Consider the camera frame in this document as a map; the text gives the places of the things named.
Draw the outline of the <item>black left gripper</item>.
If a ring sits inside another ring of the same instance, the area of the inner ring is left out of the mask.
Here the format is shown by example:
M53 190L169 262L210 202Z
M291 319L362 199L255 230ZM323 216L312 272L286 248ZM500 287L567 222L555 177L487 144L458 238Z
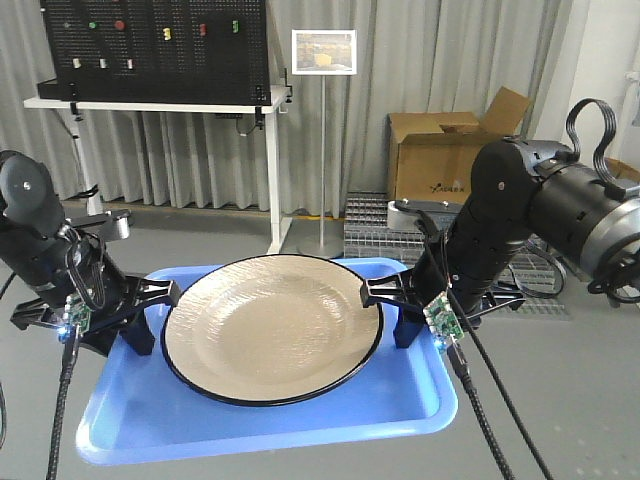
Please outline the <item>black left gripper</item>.
M59 326L66 297L78 293L92 311L81 342L101 354L121 336L138 355L150 355L155 337L141 306L175 306L181 297L173 280L124 275L100 237L77 229L50 237L11 231L9 267L38 296L15 307L10 321L16 327Z

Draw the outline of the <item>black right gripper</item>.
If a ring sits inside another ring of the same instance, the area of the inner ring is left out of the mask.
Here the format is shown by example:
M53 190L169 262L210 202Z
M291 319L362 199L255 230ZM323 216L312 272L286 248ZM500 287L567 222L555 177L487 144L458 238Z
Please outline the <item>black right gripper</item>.
M444 233L429 219L418 219L415 225L424 234L424 251L415 266L386 277L365 279L360 287L363 307L378 303L399 307L393 330L397 348L406 349L413 343L426 323L424 307L440 293L454 297L450 301L453 311L465 325L478 325L484 314L505 307L516 310L524 303L519 287L495 286L493 275L488 280L464 275L455 280Z

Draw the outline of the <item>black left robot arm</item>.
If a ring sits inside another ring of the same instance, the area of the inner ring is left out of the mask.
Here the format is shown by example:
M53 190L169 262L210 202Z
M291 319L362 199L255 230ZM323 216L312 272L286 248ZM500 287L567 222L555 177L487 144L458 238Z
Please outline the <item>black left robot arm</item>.
M151 354L155 338L145 308L176 305L179 286L125 274L90 227L114 221L110 213L66 218L44 164L13 150L1 154L1 259L37 298L18 305L10 320L61 327L70 296L86 315L80 341L106 355L122 337L139 355Z

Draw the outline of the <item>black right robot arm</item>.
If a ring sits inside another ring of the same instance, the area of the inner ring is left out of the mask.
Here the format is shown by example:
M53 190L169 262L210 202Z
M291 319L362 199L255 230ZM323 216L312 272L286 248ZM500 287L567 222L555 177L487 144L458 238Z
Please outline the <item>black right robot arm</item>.
M623 189L555 141L502 139L484 145L471 171L471 193L448 229L437 231L423 211L424 251L415 266L367 281L369 307L398 307L398 347L416 338L424 308L449 291L452 305L470 316L531 236L547 242L591 279L588 290L614 304L639 285L639 190Z

